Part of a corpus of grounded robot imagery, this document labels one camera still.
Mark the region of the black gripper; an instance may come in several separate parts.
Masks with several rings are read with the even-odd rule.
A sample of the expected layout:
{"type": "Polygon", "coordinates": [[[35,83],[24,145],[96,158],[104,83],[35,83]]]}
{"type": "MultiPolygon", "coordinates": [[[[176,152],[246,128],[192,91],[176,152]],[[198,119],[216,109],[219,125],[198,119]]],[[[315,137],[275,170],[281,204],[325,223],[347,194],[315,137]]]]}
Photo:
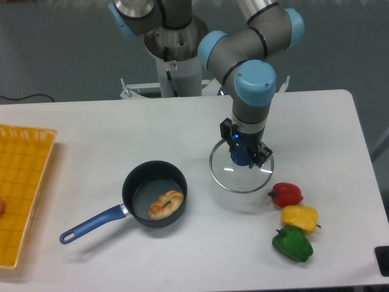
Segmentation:
{"type": "Polygon", "coordinates": [[[220,123],[220,132],[222,140],[229,146],[229,152],[240,146],[249,155],[249,168],[255,165],[262,168],[263,164],[272,156],[272,150],[265,144],[262,144],[264,129],[254,133],[246,133],[238,124],[233,123],[231,119],[226,118],[220,123]]]}

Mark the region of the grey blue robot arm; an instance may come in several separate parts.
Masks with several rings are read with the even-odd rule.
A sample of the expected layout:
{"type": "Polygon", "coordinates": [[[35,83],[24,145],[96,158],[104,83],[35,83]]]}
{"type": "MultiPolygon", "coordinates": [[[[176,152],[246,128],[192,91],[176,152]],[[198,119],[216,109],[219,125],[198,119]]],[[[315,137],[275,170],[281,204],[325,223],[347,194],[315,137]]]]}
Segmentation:
{"type": "Polygon", "coordinates": [[[232,117],[220,125],[235,164],[261,167],[272,155],[262,137],[276,76],[266,58],[299,43],[301,15],[277,1],[238,1],[247,28],[233,36],[209,31],[191,1],[112,1],[121,33],[143,37],[154,57],[163,97],[198,96],[202,69],[232,97],[232,117]]]}

